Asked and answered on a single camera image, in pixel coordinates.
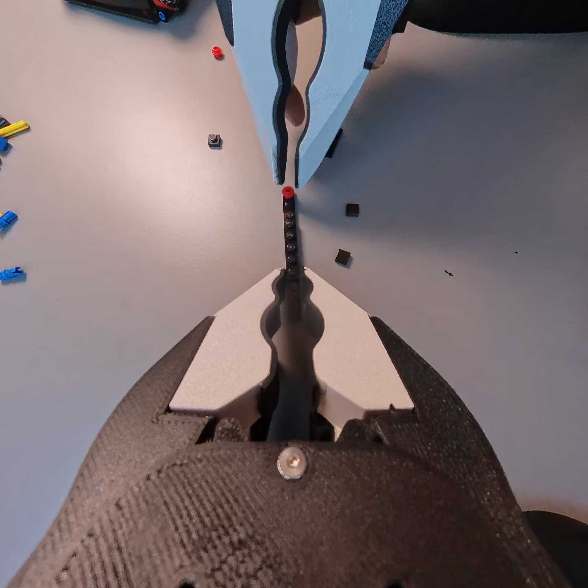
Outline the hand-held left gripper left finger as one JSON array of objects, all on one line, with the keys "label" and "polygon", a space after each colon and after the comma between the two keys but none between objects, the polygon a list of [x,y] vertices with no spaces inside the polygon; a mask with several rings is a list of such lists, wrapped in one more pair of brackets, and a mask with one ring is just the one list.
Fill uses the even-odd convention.
[{"label": "hand-held left gripper left finger", "polygon": [[169,409],[175,413],[236,419],[249,429],[261,414],[262,388],[276,371],[268,313],[279,304],[275,269],[215,313]]}]

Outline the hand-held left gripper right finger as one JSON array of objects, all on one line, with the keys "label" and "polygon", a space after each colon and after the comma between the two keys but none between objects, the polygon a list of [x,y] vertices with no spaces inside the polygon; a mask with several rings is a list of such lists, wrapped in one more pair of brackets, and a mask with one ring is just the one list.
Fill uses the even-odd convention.
[{"label": "hand-held left gripper right finger", "polygon": [[312,352],[319,385],[318,413],[337,438],[350,420],[365,420],[415,405],[369,314],[309,268],[310,303],[322,334]]}]

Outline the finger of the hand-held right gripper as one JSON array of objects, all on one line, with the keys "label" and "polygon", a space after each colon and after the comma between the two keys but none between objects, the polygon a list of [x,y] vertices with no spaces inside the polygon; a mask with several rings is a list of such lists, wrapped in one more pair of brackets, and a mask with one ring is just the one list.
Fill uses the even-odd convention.
[{"label": "finger of the hand-held right gripper", "polygon": [[263,152],[278,185],[285,181],[288,154],[289,21],[289,1],[232,1],[233,54]]},{"label": "finger of the hand-held right gripper", "polygon": [[320,1],[323,43],[306,90],[307,122],[296,148],[296,187],[317,171],[367,76],[380,1]]}]

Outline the long black lego plate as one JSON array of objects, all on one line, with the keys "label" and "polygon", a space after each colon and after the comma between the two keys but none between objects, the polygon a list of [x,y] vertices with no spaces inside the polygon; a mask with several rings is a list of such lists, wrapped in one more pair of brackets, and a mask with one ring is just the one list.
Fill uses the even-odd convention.
[{"label": "long black lego plate", "polygon": [[285,302],[289,318],[292,321],[298,321],[300,319],[302,307],[300,301],[301,269],[298,251],[298,223],[295,196],[290,200],[282,197],[285,243]]}]

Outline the red black lego car model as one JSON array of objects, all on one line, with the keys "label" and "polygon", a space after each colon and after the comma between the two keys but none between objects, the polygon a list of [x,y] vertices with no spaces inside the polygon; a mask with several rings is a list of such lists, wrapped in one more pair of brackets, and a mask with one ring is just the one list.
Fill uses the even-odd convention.
[{"label": "red black lego car model", "polygon": [[152,24],[169,22],[184,13],[188,1],[67,1],[71,5]]}]

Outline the black chair seat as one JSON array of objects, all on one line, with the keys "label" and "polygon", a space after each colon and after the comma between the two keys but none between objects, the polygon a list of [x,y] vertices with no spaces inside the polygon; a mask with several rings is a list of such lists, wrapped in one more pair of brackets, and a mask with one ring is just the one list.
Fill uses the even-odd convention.
[{"label": "black chair seat", "polygon": [[525,519],[572,587],[587,587],[587,524],[551,511],[526,511]]}]

